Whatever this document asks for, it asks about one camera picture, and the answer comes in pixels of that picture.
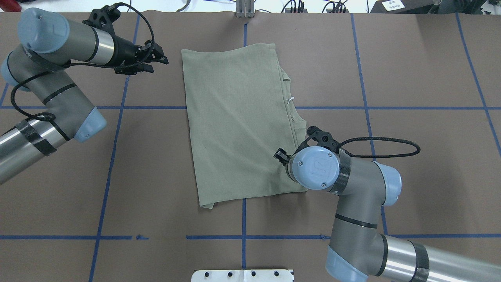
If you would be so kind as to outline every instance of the light blue joint cap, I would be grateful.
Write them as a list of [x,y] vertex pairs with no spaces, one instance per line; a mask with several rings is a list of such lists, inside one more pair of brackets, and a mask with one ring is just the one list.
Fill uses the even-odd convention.
[[319,146],[299,151],[291,167],[294,178],[299,184],[311,190],[326,189],[332,186],[339,176],[339,161],[336,154]]
[[349,262],[345,261],[338,255],[330,246],[327,247],[327,262],[325,269],[335,279],[341,282],[365,282],[368,275],[363,274],[360,270],[356,269]]
[[[11,86],[16,86],[19,84],[19,82],[17,82],[14,77],[12,76],[12,73],[11,71],[9,70],[9,66],[7,65],[8,61],[9,61],[9,56],[11,54],[9,53],[9,55],[7,56],[7,58],[5,58],[4,62],[2,63],[2,76],[4,77],[5,81],[11,85]],[[19,87],[19,90],[22,90],[22,91],[31,91],[29,90],[28,88],[24,87],[24,86],[21,86]]]
[[377,164],[381,173],[383,174],[384,184],[386,185],[386,199],[383,206],[391,206],[395,204],[398,200],[398,195],[402,192],[402,178],[398,170],[382,165],[378,162]]
[[97,107],[94,107],[82,126],[78,129],[77,134],[75,134],[75,139],[78,140],[78,142],[83,143],[105,127],[106,120],[97,110]]
[[37,53],[52,53],[61,48],[70,35],[70,24],[62,15],[39,8],[26,9],[18,23],[21,44]]

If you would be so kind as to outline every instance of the red object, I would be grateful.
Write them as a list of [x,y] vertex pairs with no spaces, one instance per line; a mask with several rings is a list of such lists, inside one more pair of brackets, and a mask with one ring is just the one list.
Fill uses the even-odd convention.
[[21,6],[16,0],[0,0],[0,9],[4,12],[21,12]]

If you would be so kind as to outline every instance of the black band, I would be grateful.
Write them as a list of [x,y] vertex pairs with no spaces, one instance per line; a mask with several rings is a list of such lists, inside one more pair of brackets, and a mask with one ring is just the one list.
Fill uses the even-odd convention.
[[414,251],[416,252],[416,270],[410,282],[426,282],[430,274],[430,262],[426,247],[420,243],[409,242],[414,246]]
[[343,149],[339,150],[339,176],[334,182],[332,189],[329,191],[333,194],[340,195],[348,184],[351,172],[351,158]]
[[49,122],[59,132],[59,134],[61,134],[61,136],[64,138],[64,140],[66,140],[67,142],[71,140],[71,138],[69,138],[66,135],[66,133],[64,133],[64,131],[59,127],[59,125],[57,125],[53,120],[50,120]]
[[377,224],[359,221],[359,220],[356,220],[356,219],[353,219],[353,218],[342,216],[342,215],[340,215],[338,213],[336,214],[336,218],[337,219],[341,219],[341,220],[346,221],[346,222],[349,222],[349,223],[360,225],[360,226],[363,226],[363,227],[369,227],[369,228],[374,228],[374,229],[377,228]]
[[96,46],[94,46],[94,52],[92,53],[92,55],[87,60],[85,60],[86,62],[92,60],[96,56],[97,49],[99,48],[99,36],[97,35],[97,32],[94,28],[91,29],[94,32],[94,36],[96,37]]
[[23,46],[23,50],[25,52],[25,55],[30,60],[34,61],[37,65],[43,67],[44,69],[46,69],[50,72],[58,72],[58,71],[62,71],[65,69],[62,66],[56,65],[56,64],[52,63],[51,61],[40,57],[40,55],[37,54],[35,51],[30,50],[24,46]]
[[383,238],[383,245],[384,245],[383,262],[381,263],[381,268],[379,268],[379,271],[375,276],[381,276],[381,274],[383,274],[383,271],[386,268],[386,262],[388,261],[388,240],[386,239],[385,235],[383,234],[380,235]]
[[62,87],[62,88],[60,88],[60,89],[58,89],[58,90],[54,91],[51,95],[47,96],[47,97],[46,97],[46,98],[42,101],[42,103],[43,103],[44,105],[46,105],[46,104],[47,104],[50,100],[52,100],[52,99],[53,99],[54,97],[56,97],[57,95],[59,95],[59,94],[63,93],[64,91],[66,91],[66,90],[68,90],[68,89],[70,89],[70,88],[73,88],[73,87],[75,87],[75,86],[77,86],[77,85],[76,85],[75,83],[72,83],[72,84],[68,84],[68,85],[66,85],[65,87]]
[[35,148],[37,148],[45,156],[56,151],[47,139],[43,139],[40,134],[31,126],[26,120],[21,121],[16,125],[16,128],[21,132],[21,134],[28,140]]

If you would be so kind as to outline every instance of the robotic arm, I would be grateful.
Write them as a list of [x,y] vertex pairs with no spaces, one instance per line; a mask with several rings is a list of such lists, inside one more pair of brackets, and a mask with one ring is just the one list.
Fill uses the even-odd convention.
[[[119,6],[128,5],[117,3],[95,9],[83,23],[38,8],[27,9],[21,15],[21,44],[2,63],[2,76],[16,86],[11,96],[15,107],[18,87],[32,91],[47,112],[30,115],[17,107],[29,118],[0,136],[0,185],[65,142],[73,138],[84,142],[106,126],[97,107],[65,73],[65,68],[99,65],[113,68],[117,74],[135,75],[153,72],[145,63],[168,64],[154,38],[145,46],[136,46],[115,35],[112,23],[120,17]],[[71,59],[88,63],[71,64]]]
[[[275,158],[295,182],[339,196],[326,263],[331,276],[341,282],[365,282],[369,275],[402,282],[499,281],[501,266],[379,234],[381,206],[393,205],[402,189],[398,171],[348,156],[317,127],[307,133],[292,156],[280,148]],[[309,139],[317,146],[308,146]]]

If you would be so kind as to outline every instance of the garment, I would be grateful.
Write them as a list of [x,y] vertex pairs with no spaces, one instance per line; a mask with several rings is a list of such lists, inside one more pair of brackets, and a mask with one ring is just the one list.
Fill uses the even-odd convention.
[[273,157],[279,147],[293,153],[306,135],[275,45],[182,50],[182,59],[200,206],[306,191]]

